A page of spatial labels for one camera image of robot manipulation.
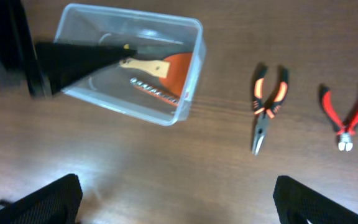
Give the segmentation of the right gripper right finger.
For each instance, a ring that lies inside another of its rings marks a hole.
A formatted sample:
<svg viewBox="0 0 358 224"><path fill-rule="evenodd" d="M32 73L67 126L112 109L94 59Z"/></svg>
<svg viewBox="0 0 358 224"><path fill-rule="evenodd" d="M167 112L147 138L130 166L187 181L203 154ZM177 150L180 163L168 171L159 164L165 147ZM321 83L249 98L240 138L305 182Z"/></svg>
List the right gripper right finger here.
<svg viewBox="0 0 358 224"><path fill-rule="evenodd" d="M277 177L273 199L281 224L358 224L358 214L287 175Z"/></svg>

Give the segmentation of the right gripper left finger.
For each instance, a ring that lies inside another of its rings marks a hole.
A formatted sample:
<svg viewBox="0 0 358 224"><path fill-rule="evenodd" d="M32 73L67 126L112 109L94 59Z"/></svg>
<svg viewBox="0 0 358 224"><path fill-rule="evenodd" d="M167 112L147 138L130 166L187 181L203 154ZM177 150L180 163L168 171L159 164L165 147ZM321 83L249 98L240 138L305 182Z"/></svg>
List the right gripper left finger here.
<svg viewBox="0 0 358 224"><path fill-rule="evenodd" d="M0 223L75 224L83 192L76 174L68 174L28 196L0 200Z"/></svg>

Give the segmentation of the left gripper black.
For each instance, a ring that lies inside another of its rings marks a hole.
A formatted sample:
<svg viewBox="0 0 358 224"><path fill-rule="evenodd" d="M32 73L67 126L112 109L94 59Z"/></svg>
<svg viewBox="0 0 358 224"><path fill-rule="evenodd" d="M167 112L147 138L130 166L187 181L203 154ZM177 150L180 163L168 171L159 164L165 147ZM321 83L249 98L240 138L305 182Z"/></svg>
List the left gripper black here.
<svg viewBox="0 0 358 224"><path fill-rule="evenodd" d="M20 0L0 0L0 88L27 83L30 96L56 95L91 73L135 55L134 49L32 41Z"/></svg>

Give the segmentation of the orange socket bit rail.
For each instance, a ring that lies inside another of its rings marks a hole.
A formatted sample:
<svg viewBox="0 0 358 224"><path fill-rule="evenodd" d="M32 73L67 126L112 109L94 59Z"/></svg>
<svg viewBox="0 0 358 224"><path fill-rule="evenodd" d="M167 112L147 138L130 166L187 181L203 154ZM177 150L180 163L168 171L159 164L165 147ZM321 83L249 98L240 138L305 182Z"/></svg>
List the orange socket bit rail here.
<svg viewBox="0 0 358 224"><path fill-rule="evenodd" d="M157 88L153 85L143 82L142 80L140 80L136 77L132 77L130 79L130 83L132 84L132 86L134 86L138 90L141 90L141 91L147 93L148 95L151 95L151 96L153 96L165 103L168 103L172 106L178 106L179 99L175 95L173 95L167 91L164 91L160 88Z"/></svg>

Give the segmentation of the red black cutting pliers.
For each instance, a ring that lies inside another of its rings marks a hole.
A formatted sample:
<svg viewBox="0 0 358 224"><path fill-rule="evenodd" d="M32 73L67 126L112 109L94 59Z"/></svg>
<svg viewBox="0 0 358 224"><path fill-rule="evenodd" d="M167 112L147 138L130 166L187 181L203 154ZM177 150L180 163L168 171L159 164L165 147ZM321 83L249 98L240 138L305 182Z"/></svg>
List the red black cutting pliers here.
<svg viewBox="0 0 358 224"><path fill-rule="evenodd" d="M331 90L328 86L321 86L319 91L319 103L336 133L338 149L346 152L351 151L354 145L352 137L355 135L358 125L358 99L345 120L342 120L336 113L331 101Z"/></svg>

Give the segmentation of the orange black needle-nose pliers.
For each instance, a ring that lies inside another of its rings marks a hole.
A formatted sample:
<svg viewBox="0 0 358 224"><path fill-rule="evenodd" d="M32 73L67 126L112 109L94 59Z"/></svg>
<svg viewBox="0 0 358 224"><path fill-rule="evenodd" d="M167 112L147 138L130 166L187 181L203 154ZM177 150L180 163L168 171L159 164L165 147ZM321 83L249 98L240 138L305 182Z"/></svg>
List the orange black needle-nose pliers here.
<svg viewBox="0 0 358 224"><path fill-rule="evenodd" d="M267 74L267 67L262 67L257 74L254 81L253 95L252 95L252 109L256 117L256 124L254 126L254 137L252 142L252 153L257 156L259 154L262 143L265 139L269 121L276 117L278 110L282 107L283 102L288 93L289 88L289 72L286 68L280 67L278 91L272 93L272 102L263 101L263 84L264 78Z"/></svg>

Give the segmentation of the file yellow black handle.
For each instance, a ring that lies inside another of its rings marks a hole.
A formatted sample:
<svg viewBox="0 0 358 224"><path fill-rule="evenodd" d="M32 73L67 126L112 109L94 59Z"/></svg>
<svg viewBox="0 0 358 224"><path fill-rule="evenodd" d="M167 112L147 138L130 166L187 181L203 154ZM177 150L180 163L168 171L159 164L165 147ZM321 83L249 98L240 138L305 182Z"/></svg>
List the file yellow black handle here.
<svg viewBox="0 0 358 224"><path fill-rule="evenodd" d="M124 49L135 50L137 57L166 57L173 54L187 52L184 45L133 45L124 44Z"/></svg>

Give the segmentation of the clear plastic container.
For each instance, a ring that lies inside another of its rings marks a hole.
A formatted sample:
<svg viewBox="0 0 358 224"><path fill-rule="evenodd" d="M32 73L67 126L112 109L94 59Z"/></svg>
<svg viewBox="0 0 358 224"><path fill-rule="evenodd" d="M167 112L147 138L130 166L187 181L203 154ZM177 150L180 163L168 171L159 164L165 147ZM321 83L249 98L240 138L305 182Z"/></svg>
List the clear plastic container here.
<svg viewBox="0 0 358 224"><path fill-rule="evenodd" d="M64 93L162 126L170 126L187 118L206 54L203 27L198 20L113 7L69 4L63 11L55 41L116 47L123 47L124 44L184 45L193 56L183 91L176 96L178 106L165 103L132 86L130 79L136 77L171 93L157 77L140 70L122 68L120 61L66 87ZM137 57L135 53L128 58L162 60L165 57Z"/></svg>

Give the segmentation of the orange scraper wooden handle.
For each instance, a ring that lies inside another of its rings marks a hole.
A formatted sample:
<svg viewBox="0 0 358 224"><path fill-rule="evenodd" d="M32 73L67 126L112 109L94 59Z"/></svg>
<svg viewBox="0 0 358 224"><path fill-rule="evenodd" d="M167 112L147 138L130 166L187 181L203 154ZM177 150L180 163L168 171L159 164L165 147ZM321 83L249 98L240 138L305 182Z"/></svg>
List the orange scraper wooden handle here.
<svg viewBox="0 0 358 224"><path fill-rule="evenodd" d="M127 58L119 62L122 68L131 68L157 77L168 91L180 96L187 78L193 54L191 52L173 54L162 60L139 60Z"/></svg>

